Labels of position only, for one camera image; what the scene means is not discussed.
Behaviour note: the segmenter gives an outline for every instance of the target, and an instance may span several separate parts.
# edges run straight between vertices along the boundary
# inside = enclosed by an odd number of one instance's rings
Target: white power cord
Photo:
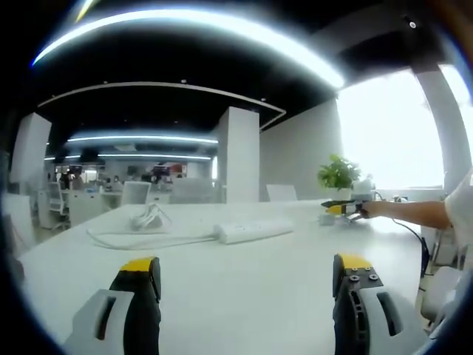
[[[168,227],[164,227],[163,219],[161,216],[164,216],[165,219],[169,222]],[[107,249],[115,250],[149,250],[156,249],[156,242],[166,242],[167,240],[181,240],[181,243],[174,244],[165,244],[161,247],[169,246],[181,246],[185,244],[194,244],[216,240],[212,234],[199,236],[199,237],[160,237],[159,239],[154,237],[148,240],[142,240],[137,243],[127,244],[127,245],[117,245],[113,243],[106,242],[98,238],[98,235],[146,235],[146,234],[170,234],[172,220],[169,216],[158,206],[157,203],[150,203],[146,206],[145,211],[142,214],[132,216],[129,221],[131,230],[120,230],[120,231],[102,231],[95,232],[87,229],[86,233],[98,244],[98,246]]]

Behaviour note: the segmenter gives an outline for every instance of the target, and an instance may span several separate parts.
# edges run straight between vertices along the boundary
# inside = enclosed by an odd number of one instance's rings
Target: white pot
[[[335,201],[345,201],[352,197],[352,189],[329,189],[330,198]]]

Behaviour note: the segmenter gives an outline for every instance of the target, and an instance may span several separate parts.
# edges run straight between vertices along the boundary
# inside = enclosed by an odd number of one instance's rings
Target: human arm
[[[389,217],[436,229],[447,229],[452,222],[443,201],[393,203],[370,201],[363,203],[369,217]]]

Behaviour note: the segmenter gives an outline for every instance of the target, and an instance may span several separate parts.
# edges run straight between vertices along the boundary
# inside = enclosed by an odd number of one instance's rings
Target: green leaves
[[[317,174],[319,183],[323,187],[333,187],[337,189],[352,188],[353,181],[360,178],[358,164],[339,157],[337,154],[330,155],[330,165],[322,165]]]

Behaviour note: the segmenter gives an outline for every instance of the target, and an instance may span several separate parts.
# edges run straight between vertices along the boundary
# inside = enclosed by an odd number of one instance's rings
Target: power strip
[[[245,223],[215,225],[214,233],[224,244],[250,242],[252,240],[275,237],[291,233],[293,223],[288,219],[257,220]]]

